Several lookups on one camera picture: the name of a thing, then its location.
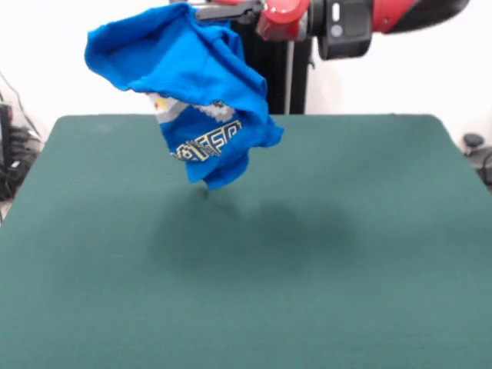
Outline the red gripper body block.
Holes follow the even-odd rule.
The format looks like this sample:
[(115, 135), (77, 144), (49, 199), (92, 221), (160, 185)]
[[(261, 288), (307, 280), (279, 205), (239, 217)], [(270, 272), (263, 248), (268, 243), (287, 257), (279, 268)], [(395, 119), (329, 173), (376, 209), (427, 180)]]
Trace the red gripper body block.
[(305, 38), (308, 0), (268, 0), (256, 25), (265, 41), (297, 41)]

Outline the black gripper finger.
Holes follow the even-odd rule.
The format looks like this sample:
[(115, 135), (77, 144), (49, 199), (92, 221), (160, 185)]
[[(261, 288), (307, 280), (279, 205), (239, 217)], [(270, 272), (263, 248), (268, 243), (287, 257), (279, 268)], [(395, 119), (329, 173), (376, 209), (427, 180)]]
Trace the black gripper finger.
[(198, 9), (195, 18), (203, 22), (239, 19), (249, 21), (255, 19), (261, 11), (262, 4), (208, 5)]
[(264, 7), (265, 1), (262, 0), (207, 0), (208, 4), (222, 6), (249, 6), (249, 7)]

